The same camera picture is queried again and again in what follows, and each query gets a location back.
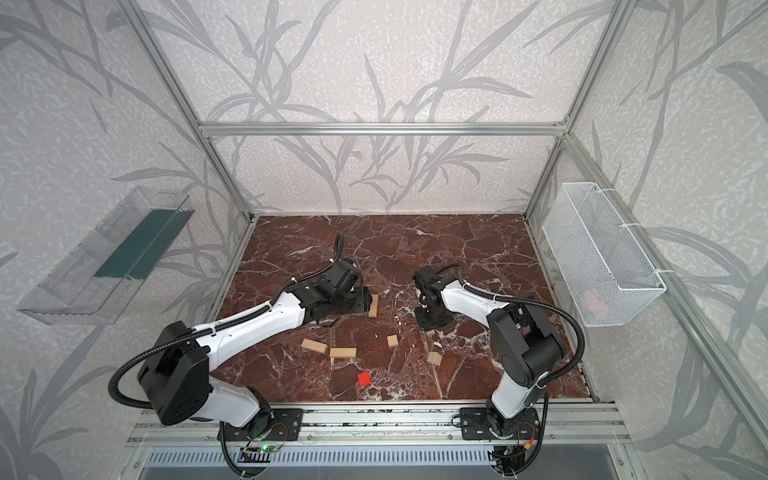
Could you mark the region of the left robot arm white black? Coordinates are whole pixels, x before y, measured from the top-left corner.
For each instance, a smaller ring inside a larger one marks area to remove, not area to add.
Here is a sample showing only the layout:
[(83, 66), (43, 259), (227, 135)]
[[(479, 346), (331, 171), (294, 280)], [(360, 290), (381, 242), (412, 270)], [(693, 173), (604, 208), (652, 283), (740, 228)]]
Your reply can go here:
[(253, 390), (213, 376), (230, 358), (279, 333), (328, 316), (365, 313), (372, 304), (363, 273), (338, 259), (317, 277), (286, 285), (273, 299), (194, 328), (167, 325), (155, 345), (119, 367), (108, 383), (117, 403), (153, 410), (166, 426), (192, 418), (251, 424), (268, 412)]

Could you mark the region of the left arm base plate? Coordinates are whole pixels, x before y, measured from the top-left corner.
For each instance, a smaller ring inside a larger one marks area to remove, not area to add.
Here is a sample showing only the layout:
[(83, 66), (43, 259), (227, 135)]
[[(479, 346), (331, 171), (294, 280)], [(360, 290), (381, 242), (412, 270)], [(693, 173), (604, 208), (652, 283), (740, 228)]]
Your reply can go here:
[(219, 430), (217, 439), (225, 442), (296, 441), (303, 416), (304, 410), (301, 408), (277, 408), (268, 413), (259, 412), (242, 427), (225, 423)]

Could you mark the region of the wood block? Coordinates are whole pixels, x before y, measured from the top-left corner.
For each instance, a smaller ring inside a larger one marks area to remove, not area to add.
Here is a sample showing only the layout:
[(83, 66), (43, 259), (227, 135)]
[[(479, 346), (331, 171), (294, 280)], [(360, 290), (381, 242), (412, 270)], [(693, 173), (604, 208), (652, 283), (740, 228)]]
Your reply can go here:
[(379, 304), (379, 295), (373, 294), (371, 305), (368, 311), (369, 318), (376, 318), (378, 316), (378, 304)]
[(356, 348), (331, 348), (329, 356), (332, 359), (354, 359), (357, 356)]
[(308, 350), (308, 351), (311, 351), (311, 352), (319, 353), (319, 354), (322, 354), (322, 355), (325, 355), (328, 352), (328, 350), (329, 350), (329, 347), (328, 347), (327, 344), (321, 343), (321, 342), (318, 342), (318, 341), (315, 341), (315, 340), (311, 340), (311, 339), (308, 339), (308, 338), (305, 338), (302, 341), (301, 348), (304, 349), (304, 350)]

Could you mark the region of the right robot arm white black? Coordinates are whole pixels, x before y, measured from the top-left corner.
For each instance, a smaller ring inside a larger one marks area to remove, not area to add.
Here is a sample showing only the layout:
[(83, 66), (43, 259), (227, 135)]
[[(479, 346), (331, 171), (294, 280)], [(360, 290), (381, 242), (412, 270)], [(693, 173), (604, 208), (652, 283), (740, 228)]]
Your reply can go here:
[(585, 352), (579, 322), (565, 310), (533, 297), (513, 297), (479, 289), (463, 272), (443, 277), (430, 266), (413, 280), (420, 306), (419, 327), (429, 331), (453, 321), (457, 314), (488, 328), (504, 374), (487, 402), (490, 430), (500, 438), (513, 428), (547, 392), (549, 383), (575, 369)]

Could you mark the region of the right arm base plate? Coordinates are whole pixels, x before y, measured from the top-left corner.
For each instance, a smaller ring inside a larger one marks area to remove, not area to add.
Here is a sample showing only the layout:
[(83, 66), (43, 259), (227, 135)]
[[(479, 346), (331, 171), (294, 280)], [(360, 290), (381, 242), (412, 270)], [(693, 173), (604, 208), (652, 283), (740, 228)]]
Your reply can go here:
[(540, 436), (540, 420), (535, 408), (525, 408), (512, 418), (486, 407), (461, 408), (459, 428), (463, 440), (514, 440), (529, 443)]

